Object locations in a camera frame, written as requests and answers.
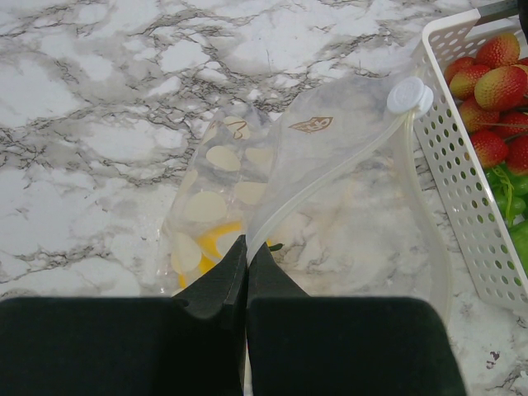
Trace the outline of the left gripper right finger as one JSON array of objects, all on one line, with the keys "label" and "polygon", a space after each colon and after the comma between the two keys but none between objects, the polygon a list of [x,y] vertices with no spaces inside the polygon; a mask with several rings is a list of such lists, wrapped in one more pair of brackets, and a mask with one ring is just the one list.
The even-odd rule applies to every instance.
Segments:
[{"label": "left gripper right finger", "polygon": [[249,267],[255,395],[463,395],[440,316],[408,297],[311,297],[261,247]]}]

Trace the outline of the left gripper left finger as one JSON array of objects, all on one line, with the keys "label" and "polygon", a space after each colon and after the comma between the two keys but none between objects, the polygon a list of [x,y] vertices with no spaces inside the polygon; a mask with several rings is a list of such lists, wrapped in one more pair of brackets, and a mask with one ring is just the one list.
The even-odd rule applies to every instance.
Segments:
[{"label": "left gripper left finger", "polygon": [[4,395],[240,395],[246,243],[173,297],[1,304]]}]

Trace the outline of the yellow bell pepper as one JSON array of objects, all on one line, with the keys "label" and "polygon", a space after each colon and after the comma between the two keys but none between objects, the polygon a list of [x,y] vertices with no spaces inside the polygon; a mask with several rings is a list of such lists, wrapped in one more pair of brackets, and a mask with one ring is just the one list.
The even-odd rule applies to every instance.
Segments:
[{"label": "yellow bell pepper", "polygon": [[177,273],[178,287],[185,289],[214,268],[241,234],[240,221],[218,225],[197,237],[176,233],[171,265]]}]

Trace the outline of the clear dotted zip bag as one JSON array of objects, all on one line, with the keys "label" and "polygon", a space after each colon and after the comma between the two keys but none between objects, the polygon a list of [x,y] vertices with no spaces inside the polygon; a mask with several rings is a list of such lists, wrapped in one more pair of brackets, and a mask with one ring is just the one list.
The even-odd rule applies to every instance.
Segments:
[{"label": "clear dotted zip bag", "polygon": [[277,121],[247,105],[214,115],[163,221],[158,274],[165,293],[182,292],[176,233],[242,223],[241,394],[252,386],[249,267],[262,247],[311,297],[420,299],[444,321],[450,267],[410,150],[413,122],[432,102],[419,78],[345,78],[299,95]]}]

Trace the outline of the white perforated plastic basket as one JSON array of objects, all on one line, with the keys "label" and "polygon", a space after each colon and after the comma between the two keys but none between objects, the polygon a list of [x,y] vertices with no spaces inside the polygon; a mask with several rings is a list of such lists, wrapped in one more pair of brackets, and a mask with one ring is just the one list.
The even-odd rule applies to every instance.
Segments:
[{"label": "white perforated plastic basket", "polygon": [[526,273],[443,77],[448,63],[476,54],[493,35],[520,33],[517,13],[515,1],[500,1],[432,21],[412,59],[434,93],[415,131],[478,296],[526,317]]}]

